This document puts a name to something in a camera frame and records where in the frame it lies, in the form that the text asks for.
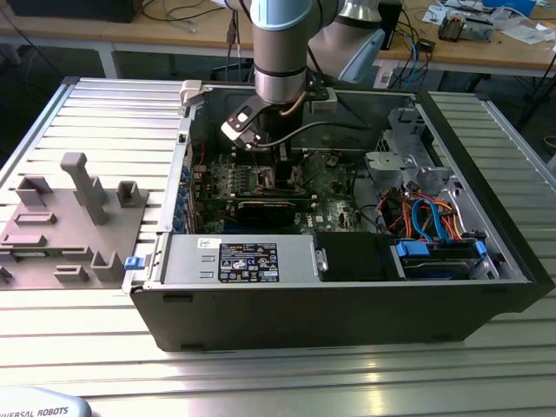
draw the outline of side panel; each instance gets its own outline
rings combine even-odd
[[[533,289],[420,288],[142,291],[131,298],[165,351],[319,348],[462,341]]]

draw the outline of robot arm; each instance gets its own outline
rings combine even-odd
[[[307,96],[308,45],[323,72],[357,83],[367,74],[384,39],[378,0],[254,0],[250,4],[255,91],[222,125],[239,147],[256,146],[298,129]],[[228,0],[241,9],[239,0]]]

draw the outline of black connector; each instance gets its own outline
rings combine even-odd
[[[432,54],[434,47],[436,46],[436,42],[421,38],[419,42],[417,42],[416,46],[417,50],[425,52],[426,54]]]
[[[232,17],[229,21],[228,33],[226,34],[226,43],[228,45],[233,45],[235,43],[235,37],[237,36],[237,28],[235,26],[235,19]]]

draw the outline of electronic equipment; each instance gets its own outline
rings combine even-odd
[[[376,129],[292,137],[291,176],[278,185],[273,149],[236,147],[217,128],[253,92],[182,87],[156,243],[148,259],[126,261],[123,285],[163,350],[461,341],[554,288],[491,188],[499,177],[468,153],[493,140],[470,136],[480,136],[465,128],[470,116],[489,123],[489,137],[507,135],[492,104],[335,91]],[[301,108],[311,122],[354,117],[343,105]],[[183,194],[195,213],[182,209]]]
[[[379,2],[379,13],[382,17],[381,29],[385,33],[382,50],[390,49],[398,20],[400,20],[402,6],[401,0],[381,0]]]
[[[450,42],[459,39],[490,41],[494,32],[494,24],[488,17],[449,10],[438,28],[438,38]]]
[[[73,17],[130,23],[142,0],[8,0],[18,16]]]

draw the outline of circuit board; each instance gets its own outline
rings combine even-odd
[[[202,205],[199,233],[309,235],[364,230],[349,193],[353,164],[331,152],[313,152],[297,160],[290,188],[277,189],[272,167],[255,160],[252,165],[240,165],[232,156],[217,156],[207,167],[196,199]],[[293,224],[278,230],[238,226],[237,205],[262,199],[294,204]]]

